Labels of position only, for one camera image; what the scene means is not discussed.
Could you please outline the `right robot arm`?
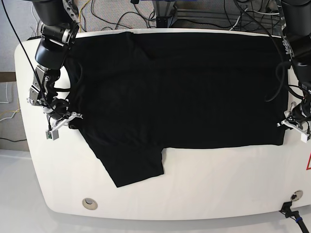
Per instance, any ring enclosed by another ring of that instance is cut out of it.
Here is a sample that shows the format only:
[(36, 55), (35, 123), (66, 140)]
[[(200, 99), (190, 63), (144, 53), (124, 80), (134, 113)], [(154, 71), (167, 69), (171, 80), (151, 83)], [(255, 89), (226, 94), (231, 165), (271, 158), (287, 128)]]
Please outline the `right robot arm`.
[(82, 77), (70, 88), (54, 86), (79, 30), (78, 8), (72, 0), (34, 0), (32, 3), (42, 24), (41, 40), (35, 54), (38, 65), (27, 101), (42, 107), (48, 120), (46, 137), (55, 140), (60, 127), (82, 117), (69, 111), (68, 100), (57, 97), (59, 92), (74, 91)]

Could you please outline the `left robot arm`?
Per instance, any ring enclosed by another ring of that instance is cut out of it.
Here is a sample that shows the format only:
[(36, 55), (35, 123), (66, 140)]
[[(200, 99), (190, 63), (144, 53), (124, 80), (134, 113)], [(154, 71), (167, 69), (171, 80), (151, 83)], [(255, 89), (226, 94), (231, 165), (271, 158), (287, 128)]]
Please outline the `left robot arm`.
[(311, 2), (309, 0), (278, 0), (283, 46), (290, 60), (279, 68), (292, 66), (298, 88), (304, 96), (299, 104), (292, 102), (284, 112), (285, 125), (301, 134), (301, 140), (311, 138)]

